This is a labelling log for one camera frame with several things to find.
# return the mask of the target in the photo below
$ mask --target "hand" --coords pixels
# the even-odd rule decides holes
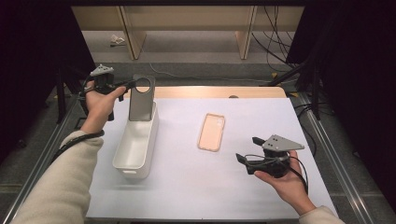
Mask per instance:
[[[290,151],[290,156],[298,158],[297,152],[294,150]],[[301,173],[300,164],[297,160],[291,158],[290,167]],[[273,178],[263,171],[256,171],[254,175],[270,184],[276,190],[279,197],[286,203],[289,203],[299,215],[316,208],[306,194],[302,180],[293,172],[289,171],[280,178]]]
[[[108,95],[103,95],[97,91],[89,91],[86,94],[88,117],[81,127],[85,133],[99,133],[107,122],[108,116],[113,111],[114,102],[126,91],[125,87],[118,87]]]

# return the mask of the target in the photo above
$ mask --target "wrist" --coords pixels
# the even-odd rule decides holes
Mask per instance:
[[[291,206],[300,216],[317,208],[308,197],[293,203]]]
[[[81,126],[81,130],[84,133],[99,133],[103,130],[107,121],[106,118],[94,118],[93,116],[88,116],[84,124]]]

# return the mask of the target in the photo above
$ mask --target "person's left hand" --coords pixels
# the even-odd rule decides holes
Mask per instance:
[[[87,83],[88,87],[92,85],[93,81]],[[99,133],[105,126],[108,116],[113,111],[114,102],[125,91],[125,87],[118,87],[107,95],[103,95],[97,91],[87,92],[86,102],[89,113],[81,130],[85,133]]]

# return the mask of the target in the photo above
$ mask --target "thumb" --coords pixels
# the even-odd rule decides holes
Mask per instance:
[[[256,171],[254,172],[254,175],[257,176],[260,180],[270,184],[271,186],[274,183],[274,178],[263,171]]]

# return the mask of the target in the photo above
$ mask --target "white plastic container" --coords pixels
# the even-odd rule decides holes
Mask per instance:
[[[113,166],[127,178],[146,178],[149,175],[159,125],[155,102],[152,111],[152,120],[128,120],[125,126]]]

